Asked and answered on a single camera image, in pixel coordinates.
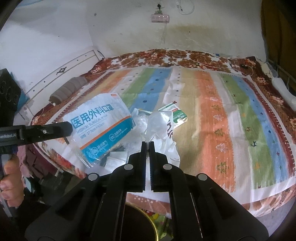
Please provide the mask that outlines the person's left hand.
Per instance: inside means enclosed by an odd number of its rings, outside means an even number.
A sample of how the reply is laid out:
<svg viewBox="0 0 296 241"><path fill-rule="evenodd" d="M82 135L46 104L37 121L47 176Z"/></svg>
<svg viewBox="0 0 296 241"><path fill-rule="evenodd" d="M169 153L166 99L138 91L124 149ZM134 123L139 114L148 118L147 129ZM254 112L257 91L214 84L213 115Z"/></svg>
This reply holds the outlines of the person's left hand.
<svg viewBox="0 0 296 241"><path fill-rule="evenodd" d="M4 165L5 176L1 180L1 197L9 207L19 207L24 200L24 185L19 159L13 154Z"/></svg>

